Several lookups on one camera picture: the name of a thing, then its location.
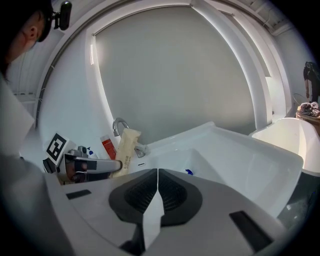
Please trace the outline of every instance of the ceiling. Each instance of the ceiling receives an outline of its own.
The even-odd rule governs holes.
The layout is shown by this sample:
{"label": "ceiling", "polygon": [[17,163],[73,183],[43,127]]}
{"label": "ceiling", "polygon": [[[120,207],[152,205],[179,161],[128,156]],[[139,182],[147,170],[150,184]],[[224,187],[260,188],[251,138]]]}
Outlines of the ceiling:
{"label": "ceiling", "polygon": [[[53,9],[58,11],[64,0],[52,1]],[[71,0],[72,12],[70,27],[84,14],[105,0]],[[290,28],[288,19],[272,3],[265,0],[217,0],[236,7],[258,20],[271,34],[279,33]],[[23,103],[32,116],[34,116],[35,103],[41,101],[36,98],[38,88],[42,87],[40,78],[43,69],[57,46],[65,35],[64,31],[52,29],[45,43],[37,43],[31,50],[17,58],[8,70],[9,86]]]}

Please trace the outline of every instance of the black slot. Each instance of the black slot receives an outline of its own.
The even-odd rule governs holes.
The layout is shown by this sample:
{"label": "black slot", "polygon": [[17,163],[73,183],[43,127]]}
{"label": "black slot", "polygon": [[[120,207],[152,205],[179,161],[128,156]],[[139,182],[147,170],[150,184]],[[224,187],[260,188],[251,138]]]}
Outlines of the black slot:
{"label": "black slot", "polygon": [[88,189],[84,189],[77,192],[68,193],[65,195],[69,200],[71,200],[71,199],[80,198],[89,194],[91,194],[91,192]]}
{"label": "black slot", "polygon": [[244,211],[233,212],[230,213],[229,216],[255,253],[273,242]]}

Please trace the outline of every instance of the chrome faucet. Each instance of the chrome faucet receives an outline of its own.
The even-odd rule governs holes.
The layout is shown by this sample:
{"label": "chrome faucet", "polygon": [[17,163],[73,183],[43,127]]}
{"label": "chrome faucet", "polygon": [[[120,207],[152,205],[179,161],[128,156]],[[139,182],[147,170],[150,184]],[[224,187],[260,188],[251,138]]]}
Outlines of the chrome faucet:
{"label": "chrome faucet", "polygon": [[[112,124],[112,131],[113,131],[113,135],[115,137],[120,135],[119,134],[119,123],[121,123],[124,126],[124,128],[130,129],[129,125],[127,124],[127,122],[124,119],[117,117],[113,121],[113,124]],[[136,155],[138,156],[138,158],[143,158],[146,155],[147,146],[138,143],[138,145],[136,145],[134,147],[134,151],[135,151]]]}

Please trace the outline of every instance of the cream-colored package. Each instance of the cream-colored package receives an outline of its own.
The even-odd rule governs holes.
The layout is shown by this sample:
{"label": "cream-colored package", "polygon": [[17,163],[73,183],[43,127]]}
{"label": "cream-colored package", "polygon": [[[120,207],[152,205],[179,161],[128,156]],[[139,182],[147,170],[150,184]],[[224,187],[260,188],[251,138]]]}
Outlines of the cream-colored package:
{"label": "cream-colored package", "polygon": [[122,169],[110,173],[110,178],[128,174],[131,157],[135,151],[141,131],[124,128],[115,159],[122,162]]}

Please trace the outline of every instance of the sink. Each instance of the sink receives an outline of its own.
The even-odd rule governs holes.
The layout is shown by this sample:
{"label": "sink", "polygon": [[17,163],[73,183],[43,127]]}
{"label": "sink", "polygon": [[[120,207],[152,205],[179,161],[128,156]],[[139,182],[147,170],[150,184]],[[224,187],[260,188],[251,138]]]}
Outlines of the sink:
{"label": "sink", "polygon": [[148,145],[149,153],[131,159],[129,173],[170,169],[225,184],[273,217],[287,205],[300,177],[303,159],[277,146],[221,129],[213,122]]}

